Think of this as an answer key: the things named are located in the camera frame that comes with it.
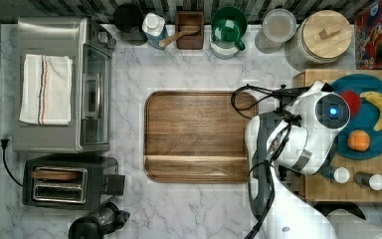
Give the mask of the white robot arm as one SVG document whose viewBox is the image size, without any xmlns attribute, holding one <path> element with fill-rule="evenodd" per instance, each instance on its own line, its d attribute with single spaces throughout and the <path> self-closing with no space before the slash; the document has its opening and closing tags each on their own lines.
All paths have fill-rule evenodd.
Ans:
<svg viewBox="0 0 382 239">
<path fill-rule="evenodd" d="M 280 89 L 281 106 L 253 117 L 245 131 L 250 207 L 257 223 L 244 239 L 337 239 L 326 217 L 281 183 L 276 168 L 303 175 L 328 167 L 337 136 L 348 125 L 350 108 L 333 87 Z"/>
</svg>

